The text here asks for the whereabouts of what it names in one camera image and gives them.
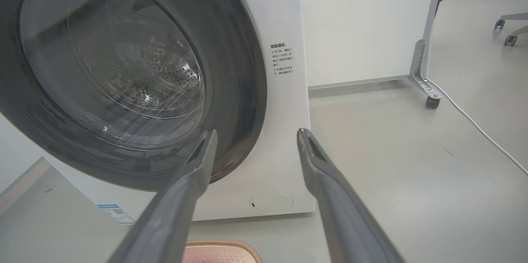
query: power cord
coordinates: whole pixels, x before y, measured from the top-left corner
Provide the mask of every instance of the power cord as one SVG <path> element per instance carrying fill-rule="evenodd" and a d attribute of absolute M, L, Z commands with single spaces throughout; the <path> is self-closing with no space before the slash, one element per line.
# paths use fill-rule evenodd
<path fill-rule="evenodd" d="M 458 109 L 458 111 L 462 112 L 462 114 L 482 133 L 482 135 L 484 135 L 484 137 L 486 137 L 491 143 L 493 143 L 494 146 L 496 146 L 501 152 L 503 152 L 511 161 L 513 161 L 513 163 L 515 163 L 515 165 L 517 165 L 522 171 L 524 171 L 524 173 L 526 173 L 526 175 L 528 175 L 528 171 L 521 165 L 521 163 L 519 163 L 513 156 L 511 156 L 511 154 L 508 154 L 508 152 L 506 150 L 504 150 L 502 147 L 500 147 L 500 145 L 498 145 L 498 143 L 496 143 L 489 135 L 487 135 L 487 133 L 484 132 L 484 130 L 482 130 L 482 128 L 464 111 L 462 110 L 462 108 L 460 108 L 460 106 L 458 106 L 454 101 L 453 99 L 451 99 L 451 97 L 446 93 L 444 92 L 444 90 L 442 90 L 442 88 L 440 88 L 439 86 L 437 86 L 434 82 L 432 82 L 430 79 L 428 80 L 428 82 L 430 82 L 432 85 L 436 86 L 436 88 L 442 92 L 442 94 L 447 98 L 447 100 L 449 100 L 456 109 Z"/>

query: stand caster wheel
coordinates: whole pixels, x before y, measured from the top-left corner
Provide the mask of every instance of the stand caster wheel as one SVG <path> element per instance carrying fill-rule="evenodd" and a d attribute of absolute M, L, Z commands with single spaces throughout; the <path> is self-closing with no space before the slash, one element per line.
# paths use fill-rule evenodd
<path fill-rule="evenodd" d="M 515 41 L 517 41 L 517 36 L 508 36 L 504 41 L 504 46 L 513 46 L 515 45 Z"/>
<path fill-rule="evenodd" d="M 431 97 L 427 97 L 426 100 L 426 107 L 429 109 L 437 109 L 438 105 L 440 105 L 440 99 L 433 99 Z"/>
<path fill-rule="evenodd" d="M 503 20 L 503 19 L 499 19 L 497 20 L 497 22 L 495 23 L 495 28 L 497 28 L 498 26 L 500 26 L 500 29 L 502 30 L 502 28 L 504 28 L 504 24 L 506 23 L 506 20 Z"/>

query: front-loading washing machine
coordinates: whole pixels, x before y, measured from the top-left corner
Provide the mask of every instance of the front-loading washing machine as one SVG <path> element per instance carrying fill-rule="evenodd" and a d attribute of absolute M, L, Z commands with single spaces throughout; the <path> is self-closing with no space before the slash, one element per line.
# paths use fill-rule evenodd
<path fill-rule="evenodd" d="M 0 110 L 16 127 L 2 136 L 25 134 L 116 221 L 134 223 L 211 129 L 193 220 L 315 210 L 295 137 L 309 128 L 300 0 L 0 6 Z"/>

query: washing machine drum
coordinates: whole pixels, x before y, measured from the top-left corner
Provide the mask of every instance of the washing machine drum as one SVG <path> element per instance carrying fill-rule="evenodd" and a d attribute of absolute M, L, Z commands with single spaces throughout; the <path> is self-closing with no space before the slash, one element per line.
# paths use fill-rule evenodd
<path fill-rule="evenodd" d="M 158 190 L 204 130 L 211 181 L 249 154 L 264 59 L 241 0 L 0 0 L 0 110 L 64 163 Z"/>

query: gray floor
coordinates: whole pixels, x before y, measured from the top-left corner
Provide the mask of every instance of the gray floor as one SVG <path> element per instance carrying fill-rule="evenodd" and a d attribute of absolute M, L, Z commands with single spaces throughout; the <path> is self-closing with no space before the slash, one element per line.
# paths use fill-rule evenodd
<path fill-rule="evenodd" d="M 528 35 L 503 47 L 524 23 L 493 25 L 527 9 L 444 0 L 429 70 L 521 163 Z M 447 100 L 435 111 L 424 101 L 404 81 L 315 90 L 312 130 L 408 262 L 526 262 L 528 177 Z M 127 231 L 52 169 L 0 217 L 0 261 L 103 262 Z M 190 238 L 244 240 L 268 263 L 329 262 L 318 213 L 197 222 Z"/>

